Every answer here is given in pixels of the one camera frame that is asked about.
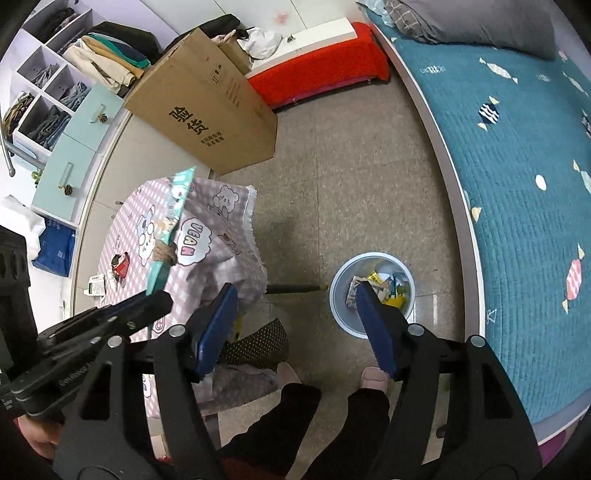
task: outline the drawer handle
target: drawer handle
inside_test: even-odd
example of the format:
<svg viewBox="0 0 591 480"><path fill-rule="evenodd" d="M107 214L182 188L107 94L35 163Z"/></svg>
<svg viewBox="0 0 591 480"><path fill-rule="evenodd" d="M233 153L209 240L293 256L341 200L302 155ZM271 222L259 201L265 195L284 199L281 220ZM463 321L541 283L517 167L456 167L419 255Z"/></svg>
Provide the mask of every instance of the drawer handle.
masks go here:
<svg viewBox="0 0 591 480"><path fill-rule="evenodd" d="M101 103L99 105L99 107L96 109L94 115L90 117L90 123L91 124L95 124L97 122L100 122L102 124L107 123L109 121L109 117L105 115L106 109L107 109L107 106Z"/></svg>
<svg viewBox="0 0 591 480"><path fill-rule="evenodd" d="M57 188L64 191L64 195L70 196L74 192L74 187L68 184L68 177L70 173L72 173L72 169L74 168L74 164L72 162L66 163L66 167L61 174L60 182L57 185Z"/></svg>

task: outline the screw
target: screw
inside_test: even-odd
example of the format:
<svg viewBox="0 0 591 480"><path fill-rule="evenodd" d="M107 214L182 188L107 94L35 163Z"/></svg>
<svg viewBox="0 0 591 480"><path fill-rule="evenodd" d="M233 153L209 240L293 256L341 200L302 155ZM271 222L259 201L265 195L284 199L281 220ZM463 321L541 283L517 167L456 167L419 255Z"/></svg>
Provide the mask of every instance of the screw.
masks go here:
<svg viewBox="0 0 591 480"><path fill-rule="evenodd" d="M470 343L480 348L486 345L486 340L484 340L484 338L482 338L480 335L474 335L470 337Z"/></svg>
<svg viewBox="0 0 591 480"><path fill-rule="evenodd" d="M180 337L181 335L184 334L184 326L182 325L172 325L172 327L170 327L168 329L168 334L171 337Z"/></svg>
<svg viewBox="0 0 591 480"><path fill-rule="evenodd" d="M111 348L116 348L123 343L123 339L119 335L115 335L114 337L109 338L107 341L107 345Z"/></svg>
<svg viewBox="0 0 591 480"><path fill-rule="evenodd" d="M411 323L408 326L408 333L414 335L415 337L420 337L423 333L425 333L425 328L418 323Z"/></svg>

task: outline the bed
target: bed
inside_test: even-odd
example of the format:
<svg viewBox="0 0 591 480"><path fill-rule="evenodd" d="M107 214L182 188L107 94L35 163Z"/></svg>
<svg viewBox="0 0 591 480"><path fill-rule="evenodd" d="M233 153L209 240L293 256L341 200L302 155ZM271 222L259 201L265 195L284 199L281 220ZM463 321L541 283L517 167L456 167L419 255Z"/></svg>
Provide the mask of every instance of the bed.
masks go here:
<svg viewBox="0 0 591 480"><path fill-rule="evenodd" d="M586 72L591 59L560 10L552 17L566 51L545 61L421 44L361 8L439 162L460 248L465 335L487 338L543 443L591 403L591 83L569 55Z"/></svg>

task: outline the white cloth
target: white cloth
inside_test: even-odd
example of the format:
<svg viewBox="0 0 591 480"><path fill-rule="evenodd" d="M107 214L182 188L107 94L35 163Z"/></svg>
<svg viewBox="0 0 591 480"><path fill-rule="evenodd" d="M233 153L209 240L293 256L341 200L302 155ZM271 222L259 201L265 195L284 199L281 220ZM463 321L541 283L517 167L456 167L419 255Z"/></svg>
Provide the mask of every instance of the white cloth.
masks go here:
<svg viewBox="0 0 591 480"><path fill-rule="evenodd" d="M238 44L253 59L265 60L275 53L283 36L280 33L262 28L251 28L248 40L238 40Z"/></svg>
<svg viewBox="0 0 591 480"><path fill-rule="evenodd" d="M71 45L63 57L113 93L118 93L121 85L129 86L135 78L123 65L93 52L81 39Z"/></svg>
<svg viewBox="0 0 591 480"><path fill-rule="evenodd" d="M25 207L12 195L0 202L0 223L19 235L27 242L27 259L35 260L41 250L39 235L45 231L45 220L31 209Z"/></svg>

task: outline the white wall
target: white wall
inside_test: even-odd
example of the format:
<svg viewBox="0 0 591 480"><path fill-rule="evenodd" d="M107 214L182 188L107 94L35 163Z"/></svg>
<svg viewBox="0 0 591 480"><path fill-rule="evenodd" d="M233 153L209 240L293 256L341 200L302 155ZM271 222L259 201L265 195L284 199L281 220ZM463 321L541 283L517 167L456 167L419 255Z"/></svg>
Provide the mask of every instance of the white wall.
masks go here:
<svg viewBox="0 0 591 480"><path fill-rule="evenodd" d="M31 170L20 166L15 161L15 157L12 160L17 174L10 178L4 156L0 153L0 199L12 195L23 205L30 206L33 195L35 195L35 184L31 178ZM9 225L2 224L1 218L0 225L9 228ZM61 288L64 279L39 270L33 267L30 262L29 277L31 279L31 287L29 288L31 307L33 308L37 329L41 332L63 320L60 306L62 305Z"/></svg>
<svg viewBox="0 0 591 480"><path fill-rule="evenodd" d="M355 0L141 0L179 34L229 13L247 27L283 35L346 17L363 21Z"/></svg>

